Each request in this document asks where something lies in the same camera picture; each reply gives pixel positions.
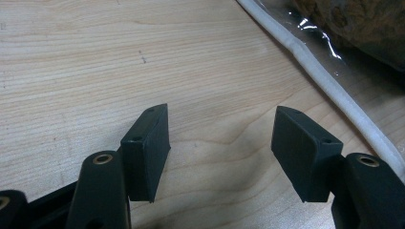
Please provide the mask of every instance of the brown object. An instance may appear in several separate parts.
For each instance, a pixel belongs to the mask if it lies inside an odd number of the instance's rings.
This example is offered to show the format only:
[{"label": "brown object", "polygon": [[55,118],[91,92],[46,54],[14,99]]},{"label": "brown object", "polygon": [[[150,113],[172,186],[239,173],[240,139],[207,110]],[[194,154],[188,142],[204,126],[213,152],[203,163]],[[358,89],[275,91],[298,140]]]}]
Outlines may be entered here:
[{"label": "brown object", "polygon": [[404,0],[294,0],[337,47],[355,46],[405,72]]}]

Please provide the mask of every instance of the light wood tabletop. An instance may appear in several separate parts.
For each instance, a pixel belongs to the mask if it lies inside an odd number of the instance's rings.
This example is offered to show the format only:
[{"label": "light wood tabletop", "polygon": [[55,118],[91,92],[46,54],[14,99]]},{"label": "light wood tabletop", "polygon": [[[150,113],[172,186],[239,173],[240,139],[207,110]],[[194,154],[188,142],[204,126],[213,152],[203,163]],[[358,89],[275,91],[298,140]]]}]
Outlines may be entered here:
[{"label": "light wood tabletop", "polygon": [[233,0],[2,1],[0,187],[42,197],[169,109],[172,150],[135,228],[332,228],[270,150],[278,105],[372,149],[294,58]]}]

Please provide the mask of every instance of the white plastic strip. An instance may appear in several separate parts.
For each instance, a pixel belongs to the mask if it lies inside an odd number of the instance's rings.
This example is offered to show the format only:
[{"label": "white plastic strip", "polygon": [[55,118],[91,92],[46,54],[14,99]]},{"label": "white plastic strip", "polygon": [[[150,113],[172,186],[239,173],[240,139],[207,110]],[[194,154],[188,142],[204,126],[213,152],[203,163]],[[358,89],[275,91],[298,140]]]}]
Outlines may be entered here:
[{"label": "white plastic strip", "polygon": [[283,46],[289,49],[316,84],[342,110],[375,152],[385,160],[405,183],[405,161],[393,143],[378,129],[357,103],[324,69],[308,47],[268,15],[254,0],[238,0],[242,7]]}]

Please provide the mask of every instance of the wooden surface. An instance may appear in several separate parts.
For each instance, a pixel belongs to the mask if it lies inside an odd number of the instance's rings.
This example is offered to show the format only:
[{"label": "wooden surface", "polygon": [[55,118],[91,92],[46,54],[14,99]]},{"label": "wooden surface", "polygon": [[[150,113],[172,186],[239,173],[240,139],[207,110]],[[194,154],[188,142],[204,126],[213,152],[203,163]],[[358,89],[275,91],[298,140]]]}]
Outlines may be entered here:
[{"label": "wooden surface", "polygon": [[168,103],[172,150],[137,228],[332,228],[269,145],[277,105],[372,150],[292,56],[231,0],[2,1],[0,187],[39,198]]}]

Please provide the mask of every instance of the metal ring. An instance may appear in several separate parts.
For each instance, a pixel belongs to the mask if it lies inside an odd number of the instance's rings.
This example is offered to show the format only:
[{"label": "metal ring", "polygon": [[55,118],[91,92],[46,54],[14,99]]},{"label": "metal ring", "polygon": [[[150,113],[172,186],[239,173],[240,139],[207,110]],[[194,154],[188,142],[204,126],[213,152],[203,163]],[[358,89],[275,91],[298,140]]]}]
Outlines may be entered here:
[{"label": "metal ring", "polygon": [[379,162],[370,156],[357,156],[358,162],[370,167],[378,167]]},{"label": "metal ring", "polygon": [[113,156],[112,155],[107,155],[107,154],[105,154],[105,155],[99,155],[99,156],[96,156],[94,159],[93,159],[93,163],[94,164],[106,164],[106,163],[108,163],[108,162],[110,162],[110,160],[112,160],[113,159]]},{"label": "metal ring", "polygon": [[9,197],[0,197],[0,210],[5,208],[10,203]]}]

